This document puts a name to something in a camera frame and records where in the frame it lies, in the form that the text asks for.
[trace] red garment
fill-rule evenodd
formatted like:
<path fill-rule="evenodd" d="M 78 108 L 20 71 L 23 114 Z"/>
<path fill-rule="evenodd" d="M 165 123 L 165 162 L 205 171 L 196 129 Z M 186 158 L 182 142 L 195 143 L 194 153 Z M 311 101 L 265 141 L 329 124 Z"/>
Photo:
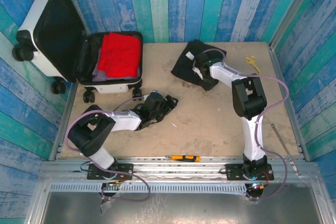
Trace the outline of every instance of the red garment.
<path fill-rule="evenodd" d="M 128 35 L 109 33 L 101 46 L 98 70 L 107 77 L 122 78 L 138 76 L 141 57 L 140 41 Z"/>

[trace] white label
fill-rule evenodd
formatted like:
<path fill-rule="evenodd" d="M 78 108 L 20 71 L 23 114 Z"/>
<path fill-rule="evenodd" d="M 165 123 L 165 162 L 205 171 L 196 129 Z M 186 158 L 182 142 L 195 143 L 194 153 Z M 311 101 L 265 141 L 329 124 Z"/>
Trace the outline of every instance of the white label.
<path fill-rule="evenodd" d="M 195 56 L 193 56 L 193 54 L 191 52 L 187 52 L 185 55 L 191 60 L 193 60 L 195 58 Z"/>

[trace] scissors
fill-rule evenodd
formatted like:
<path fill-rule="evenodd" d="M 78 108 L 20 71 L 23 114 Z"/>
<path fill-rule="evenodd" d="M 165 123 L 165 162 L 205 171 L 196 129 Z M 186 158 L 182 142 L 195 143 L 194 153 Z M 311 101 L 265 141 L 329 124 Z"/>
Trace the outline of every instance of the scissors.
<path fill-rule="evenodd" d="M 257 70 L 258 74 L 261 74 L 259 68 L 258 68 L 257 65 L 256 65 L 256 60 L 257 60 L 257 59 L 256 59 L 256 57 L 254 57 L 254 56 L 246 57 L 246 58 L 245 58 L 245 61 L 246 61 L 247 63 L 251 64 L 251 65 L 254 67 L 254 69 Z"/>

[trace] open suitcase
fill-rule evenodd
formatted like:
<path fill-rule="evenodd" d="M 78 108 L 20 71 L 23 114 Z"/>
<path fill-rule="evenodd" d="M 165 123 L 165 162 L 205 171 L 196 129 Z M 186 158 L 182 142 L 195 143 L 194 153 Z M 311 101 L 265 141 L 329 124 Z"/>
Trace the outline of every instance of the open suitcase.
<path fill-rule="evenodd" d="M 139 32 L 117 32 L 134 36 L 140 41 L 140 65 L 138 76 L 132 79 L 92 81 L 103 37 L 108 33 L 87 35 L 84 25 L 71 0 L 34 0 L 16 39 L 13 57 L 18 61 L 31 61 L 46 76 L 54 77 L 53 93 L 64 93 L 62 80 L 76 82 L 86 87 L 83 99 L 94 102 L 92 90 L 99 93 L 127 92 L 133 96 L 141 93 L 143 38 Z"/>

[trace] blue wooden wall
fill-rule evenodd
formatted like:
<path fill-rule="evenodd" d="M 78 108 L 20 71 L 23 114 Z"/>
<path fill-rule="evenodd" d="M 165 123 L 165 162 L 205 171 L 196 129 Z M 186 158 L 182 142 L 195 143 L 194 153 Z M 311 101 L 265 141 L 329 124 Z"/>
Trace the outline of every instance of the blue wooden wall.
<path fill-rule="evenodd" d="M 137 30 L 145 42 L 267 41 L 292 0 L 74 0 L 91 33 Z"/>
<path fill-rule="evenodd" d="M 68 94 L 12 57 L 33 0 L 0 0 L 0 223 L 23 223 L 41 161 L 49 158 Z"/>
<path fill-rule="evenodd" d="M 309 157 L 336 198 L 336 0 L 304 0 L 276 53 Z"/>

